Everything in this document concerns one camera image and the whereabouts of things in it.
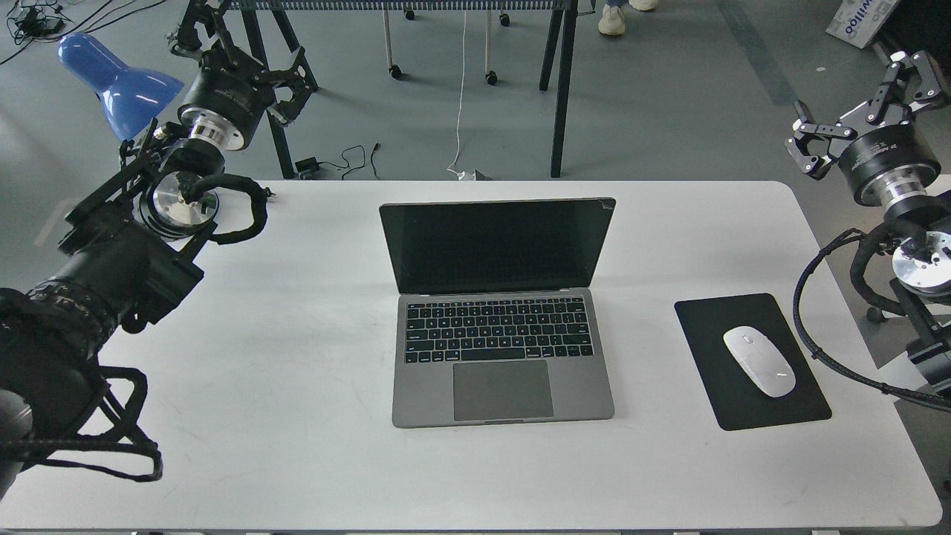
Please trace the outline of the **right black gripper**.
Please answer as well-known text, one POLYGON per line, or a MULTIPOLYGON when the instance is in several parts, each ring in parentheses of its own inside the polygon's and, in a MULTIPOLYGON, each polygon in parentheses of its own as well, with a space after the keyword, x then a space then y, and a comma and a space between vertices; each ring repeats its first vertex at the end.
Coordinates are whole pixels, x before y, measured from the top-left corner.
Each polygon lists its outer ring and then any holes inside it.
POLYGON ((927 51, 895 53, 867 109, 858 106, 842 118, 843 126, 819 124, 808 105, 795 100, 796 119, 785 148, 799 171, 814 180, 825 178, 838 161, 857 204, 887 206, 890 202, 880 197, 884 175, 897 170, 922 187, 937 179, 941 164, 913 119, 948 105, 947 81, 927 51), (835 143, 845 148, 833 148, 835 143))

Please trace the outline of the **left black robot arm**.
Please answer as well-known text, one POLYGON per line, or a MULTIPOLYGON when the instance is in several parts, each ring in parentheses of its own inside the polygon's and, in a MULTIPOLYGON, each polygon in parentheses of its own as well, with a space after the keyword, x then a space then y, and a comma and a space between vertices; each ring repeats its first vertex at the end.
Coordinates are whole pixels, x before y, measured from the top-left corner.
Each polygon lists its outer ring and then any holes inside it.
POLYGON ((270 192, 225 170, 262 119, 292 176, 279 135, 318 85, 290 25, 288 1, 186 3, 169 49, 194 59, 190 88, 132 68, 86 33, 59 41, 60 62, 98 95, 121 141, 122 166, 65 217, 68 263, 26 294, 2 289, 2 491, 35 465, 76 467, 60 451, 140 455, 160 480, 162 454, 140 429, 147 379, 105 366, 102 346, 121 328, 139 333, 166 317, 203 279, 205 244, 247 241, 266 225, 270 192), (175 122, 158 116, 184 91, 175 122))

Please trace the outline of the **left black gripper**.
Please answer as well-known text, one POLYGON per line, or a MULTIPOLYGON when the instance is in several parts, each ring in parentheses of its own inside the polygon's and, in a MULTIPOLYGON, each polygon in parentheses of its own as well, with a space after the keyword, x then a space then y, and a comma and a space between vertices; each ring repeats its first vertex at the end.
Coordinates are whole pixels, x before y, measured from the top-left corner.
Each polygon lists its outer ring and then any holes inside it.
POLYGON ((300 112, 318 85, 307 63, 304 47, 292 51, 292 63, 286 70, 264 70, 253 74, 253 84, 223 70, 235 70, 240 65, 237 45, 224 23, 230 1, 188 1, 181 21, 169 33, 169 52, 175 56, 193 59, 199 74, 184 95, 178 108, 180 121, 191 126, 201 117, 225 122, 224 150, 244 150, 257 132, 259 122, 267 110, 281 126, 288 126, 300 112), (203 50, 199 35, 203 27, 207 37, 217 38, 208 50, 203 50), (290 99, 276 98, 278 89, 289 89, 290 99))

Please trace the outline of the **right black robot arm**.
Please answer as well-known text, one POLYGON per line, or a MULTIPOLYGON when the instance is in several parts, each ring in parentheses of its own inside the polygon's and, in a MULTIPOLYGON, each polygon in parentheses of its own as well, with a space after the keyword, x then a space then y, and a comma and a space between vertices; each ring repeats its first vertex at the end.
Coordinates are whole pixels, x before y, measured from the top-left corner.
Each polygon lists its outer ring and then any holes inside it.
POLYGON ((802 173, 815 180, 839 167, 860 206, 882 207, 883 223, 868 233, 850 228, 823 247, 793 291, 793 324, 811 356, 829 369, 906 402, 949 410, 949 328, 938 324, 928 304, 949 304, 949 196, 927 192, 941 164, 915 121, 925 111, 949 105, 949 87, 927 51, 894 52, 883 81, 869 100, 833 124, 821 124, 797 101, 797 119, 785 148, 802 173), (907 389, 877 382, 846 368, 811 338, 799 315, 806 281, 826 256, 854 242, 849 278, 873 312, 910 319, 916 337, 908 359, 933 389, 907 389))

